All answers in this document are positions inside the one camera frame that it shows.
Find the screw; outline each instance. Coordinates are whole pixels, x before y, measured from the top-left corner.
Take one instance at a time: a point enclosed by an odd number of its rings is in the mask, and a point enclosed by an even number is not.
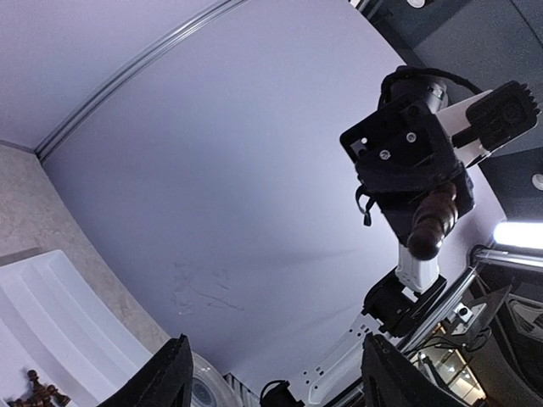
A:
[[[387,160],[387,159],[390,159],[390,151],[389,150],[383,150],[381,151],[381,153],[379,153],[379,158],[382,159],[382,160]]]
[[[417,140],[417,135],[413,132],[407,133],[406,139],[407,142],[415,142]]]

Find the wall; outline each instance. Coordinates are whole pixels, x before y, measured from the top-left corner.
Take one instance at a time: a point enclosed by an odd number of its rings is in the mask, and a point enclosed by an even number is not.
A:
[[[147,349],[155,352],[169,338],[104,263],[60,200],[37,158],[2,145],[0,225],[2,264],[59,248]]]
[[[0,3],[0,139],[38,144],[100,84],[213,0]]]

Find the black cable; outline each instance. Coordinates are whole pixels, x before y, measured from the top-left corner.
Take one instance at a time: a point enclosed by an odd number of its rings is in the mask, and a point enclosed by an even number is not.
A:
[[[466,350],[469,352],[469,353],[472,353],[472,352],[477,352],[478,350],[480,350],[484,345],[486,345],[486,343],[489,341],[490,337],[492,336],[492,329],[490,329],[489,326],[487,326],[483,331],[481,331],[477,337],[475,337],[475,339],[472,341],[472,343],[470,343],[467,347],[466,347]],[[477,341],[477,339],[479,337],[482,337],[483,338],[483,342],[479,345],[479,346],[475,346],[474,347],[474,343]]]
[[[389,91],[394,82],[409,79],[417,76],[437,76],[439,78],[448,79],[453,81],[459,86],[465,87],[475,95],[479,95],[483,91],[471,81],[462,78],[459,75],[452,74],[446,70],[438,70],[435,68],[404,68],[397,70],[396,72],[387,75],[383,83],[381,83],[381,97],[379,98],[379,108],[385,105],[389,101]]]
[[[280,384],[280,383],[285,383],[286,380],[272,380],[271,382],[268,382],[263,388],[262,388],[262,391],[260,392],[260,401],[262,401],[262,399],[264,398],[264,394],[266,393],[266,390],[273,384]]]

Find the metal pole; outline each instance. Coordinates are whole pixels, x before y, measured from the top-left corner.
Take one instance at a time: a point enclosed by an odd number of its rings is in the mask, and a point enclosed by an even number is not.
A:
[[[540,256],[480,248],[474,252],[473,258],[483,265],[499,265],[543,273],[543,257]]]

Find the robotic arm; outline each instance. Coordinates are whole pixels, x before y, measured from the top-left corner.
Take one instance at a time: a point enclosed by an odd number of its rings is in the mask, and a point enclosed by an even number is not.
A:
[[[447,107],[443,78],[476,95]],[[381,87],[378,110],[340,141],[361,182],[355,197],[364,224],[371,225],[370,209],[378,204],[399,241],[398,266],[369,291],[362,312],[321,363],[280,381],[262,407],[320,404],[360,366],[368,334],[378,329],[404,337],[423,320],[446,285],[437,262],[442,242],[474,206],[466,168],[534,127],[540,113],[527,86],[514,81],[482,92],[444,71],[400,67]]]

